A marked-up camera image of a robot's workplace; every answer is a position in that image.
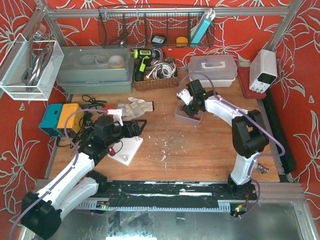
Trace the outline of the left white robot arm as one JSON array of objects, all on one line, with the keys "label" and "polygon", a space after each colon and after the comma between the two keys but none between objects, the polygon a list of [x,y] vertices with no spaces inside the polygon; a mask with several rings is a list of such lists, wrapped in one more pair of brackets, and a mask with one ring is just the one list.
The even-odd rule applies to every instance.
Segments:
[{"label": "left white robot arm", "polygon": [[107,177],[94,167],[112,154],[113,145],[140,136],[146,124],[145,119],[120,123],[109,115],[100,116],[67,167],[37,193],[28,192],[23,197],[20,223],[44,240],[51,238],[82,201],[107,192]]}]

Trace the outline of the red spring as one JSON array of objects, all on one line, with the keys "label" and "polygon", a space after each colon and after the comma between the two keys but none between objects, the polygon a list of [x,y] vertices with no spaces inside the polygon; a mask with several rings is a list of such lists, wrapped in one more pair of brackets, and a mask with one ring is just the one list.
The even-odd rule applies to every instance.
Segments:
[{"label": "red spring", "polygon": [[108,154],[113,157],[116,154],[116,151],[112,147],[109,147]]}]

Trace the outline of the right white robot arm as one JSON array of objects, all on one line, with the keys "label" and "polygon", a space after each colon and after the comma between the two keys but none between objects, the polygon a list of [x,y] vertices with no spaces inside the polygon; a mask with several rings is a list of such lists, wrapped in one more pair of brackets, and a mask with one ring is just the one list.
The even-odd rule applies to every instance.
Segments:
[{"label": "right white robot arm", "polygon": [[232,196],[244,193],[252,182],[258,155],[269,144],[262,114],[256,109],[239,108],[214,90],[206,91],[198,79],[189,82],[176,96],[184,102],[183,111],[188,116],[193,117],[199,111],[208,112],[231,126],[236,160],[227,179],[227,189]]}]

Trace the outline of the beige work glove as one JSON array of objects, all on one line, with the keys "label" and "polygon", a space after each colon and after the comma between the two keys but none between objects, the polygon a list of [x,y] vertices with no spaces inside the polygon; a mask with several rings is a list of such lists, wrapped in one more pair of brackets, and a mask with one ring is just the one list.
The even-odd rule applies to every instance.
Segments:
[{"label": "beige work glove", "polygon": [[135,97],[128,97],[127,99],[130,103],[119,103],[117,105],[118,108],[125,108],[125,114],[122,118],[124,121],[137,119],[144,115],[145,112],[153,112],[155,110],[153,101],[145,101]]}]

